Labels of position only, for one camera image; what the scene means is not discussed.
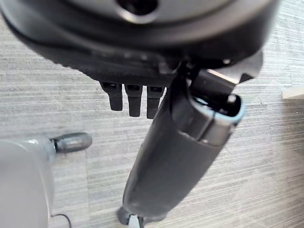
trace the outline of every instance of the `screw hole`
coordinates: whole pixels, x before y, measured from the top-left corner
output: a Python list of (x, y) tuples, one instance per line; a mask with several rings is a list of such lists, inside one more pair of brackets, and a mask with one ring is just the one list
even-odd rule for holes
[(117, 3), (126, 11), (137, 16), (148, 15), (158, 7), (157, 0), (117, 0)]

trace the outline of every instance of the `gray carpet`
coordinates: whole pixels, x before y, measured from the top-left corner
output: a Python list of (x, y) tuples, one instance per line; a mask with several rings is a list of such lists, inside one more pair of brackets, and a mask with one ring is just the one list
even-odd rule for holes
[[(304, 227), (304, 101), (282, 91), (304, 86), (304, 1), (285, 0), (265, 46), (260, 77), (237, 88), (247, 115), (207, 175), (154, 228)], [(85, 152), (57, 156), (54, 212), (75, 228), (120, 228), (115, 210), (151, 124), (112, 112), (98, 82), (54, 65), (17, 41), (0, 21), (0, 137), (86, 131)], [(53, 218), (51, 228), (67, 228)]]

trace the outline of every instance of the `gray plastic leg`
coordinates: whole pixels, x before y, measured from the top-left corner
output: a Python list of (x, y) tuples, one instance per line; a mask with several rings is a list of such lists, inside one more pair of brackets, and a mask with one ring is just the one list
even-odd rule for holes
[(85, 150), (92, 144), (92, 137), (88, 133), (65, 134), (50, 139), (57, 153), (69, 153)]

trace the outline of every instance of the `striped carpet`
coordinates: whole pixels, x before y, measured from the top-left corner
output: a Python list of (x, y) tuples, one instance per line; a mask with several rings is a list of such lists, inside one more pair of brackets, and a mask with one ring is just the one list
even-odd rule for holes
[[(304, 101), (282, 91), (304, 85), (303, 0), (284, 0), (265, 46), (260, 77), (236, 89), (247, 115), (190, 195), (149, 228), (303, 228)], [(151, 124), (112, 112), (98, 82), (54, 65), (17, 41), (0, 20), (0, 137), (86, 131), (93, 145), (57, 156), (55, 213), (75, 228), (120, 228), (115, 210)], [(53, 218), (51, 228), (67, 228)]]

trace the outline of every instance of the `wheel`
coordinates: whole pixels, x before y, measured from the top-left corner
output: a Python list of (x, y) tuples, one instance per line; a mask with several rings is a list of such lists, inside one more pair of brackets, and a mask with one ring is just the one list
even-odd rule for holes
[[(130, 216), (133, 215), (132, 213), (128, 212), (126, 209), (123, 207), (120, 207), (117, 212), (116, 212), (118, 221), (123, 224), (123, 225), (128, 225)], [(161, 217), (154, 217), (154, 218), (141, 218), (139, 217), (140, 220), (143, 221), (144, 224), (152, 223), (152, 222), (160, 222), (166, 218), (166, 215), (161, 216)]]

